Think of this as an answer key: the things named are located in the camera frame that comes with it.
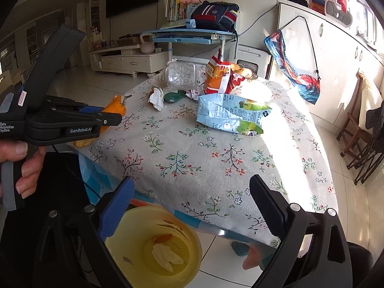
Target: desk drawer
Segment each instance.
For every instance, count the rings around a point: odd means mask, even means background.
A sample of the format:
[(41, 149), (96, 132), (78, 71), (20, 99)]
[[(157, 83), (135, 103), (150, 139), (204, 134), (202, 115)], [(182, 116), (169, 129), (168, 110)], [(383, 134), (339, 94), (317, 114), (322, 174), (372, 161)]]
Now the desk drawer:
[(121, 69), (119, 57), (102, 57), (101, 64), (103, 69)]
[(148, 56), (126, 56), (120, 58), (120, 69), (151, 72), (151, 58)]

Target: tv stand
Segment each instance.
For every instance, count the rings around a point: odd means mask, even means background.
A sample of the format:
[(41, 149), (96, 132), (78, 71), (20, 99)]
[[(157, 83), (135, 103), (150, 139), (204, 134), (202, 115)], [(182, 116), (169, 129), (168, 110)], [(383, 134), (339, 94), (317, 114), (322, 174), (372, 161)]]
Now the tv stand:
[(168, 52), (143, 54), (140, 45), (103, 48), (89, 52), (92, 71), (117, 72), (137, 77), (138, 72), (148, 76), (167, 66)]

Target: black bag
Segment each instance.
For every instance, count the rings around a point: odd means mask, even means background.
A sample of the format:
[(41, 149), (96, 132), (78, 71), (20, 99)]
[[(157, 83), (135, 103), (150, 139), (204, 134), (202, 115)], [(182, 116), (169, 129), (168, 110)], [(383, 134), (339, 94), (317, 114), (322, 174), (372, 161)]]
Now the black bag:
[(204, 1), (192, 13), (197, 29), (234, 32), (239, 6), (234, 3)]

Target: floral pattern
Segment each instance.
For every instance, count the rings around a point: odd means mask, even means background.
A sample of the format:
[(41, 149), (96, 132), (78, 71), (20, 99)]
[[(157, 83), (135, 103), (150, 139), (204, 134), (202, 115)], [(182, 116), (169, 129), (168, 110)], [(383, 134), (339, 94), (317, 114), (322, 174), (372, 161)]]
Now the floral pattern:
[[(242, 94), (261, 80), (244, 81)], [(268, 133), (246, 136), (202, 126), (196, 122), (197, 103), (189, 98), (159, 112), (147, 102), (153, 81), (131, 90), (118, 127), (79, 151), (117, 178), (132, 177), (136, 190), (155, 203), (275, 248), (280, 240), (270, 233), (249, 190), (254, 174), (287, 200), (297, 199), (297, 191), (309, 191), (301, 199), (307, 203), (300, 204), (306, 211), (337, 209), (321, 140), (311, 133), (315, 127), (305, 104), (295, 108), (302, 101), (300, 96), (293, 100), (295, 92), (288, 96), (270, 80), (262, 84), (272, 92), (271, 118), (284, 120), (283, 129), (271, 138)], [(281, 173), (284, 168), (294, 172)]]

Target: silver screw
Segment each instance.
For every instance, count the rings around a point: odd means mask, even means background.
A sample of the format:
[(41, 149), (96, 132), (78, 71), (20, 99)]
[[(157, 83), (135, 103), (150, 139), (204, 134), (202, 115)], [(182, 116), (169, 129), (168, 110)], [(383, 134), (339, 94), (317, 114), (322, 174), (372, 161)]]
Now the silver screw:
[(86, 213), (91, 213), (93, 210), (95, 210), (95, 206), (94, 205), (88, 205), (88, 206), (84, 207), (84, 211)]
[(57, 216), (57, 211), (56, 210), (52, 210), (49, 212), (49, 217), (50, 218), (54, 218), (55, 216)]
[(301, 209), (298, 204), (291, 204), (290, 207), (293, 211), (300, 211)]
[(334, 209), (332, 209), (332, 208), (329, 208), (329, 209), (328, 209), (328, 214), (329, 214), (330, 216), (335, 216), (335, 215), (336, 215), (336, 211), (335, 211)]

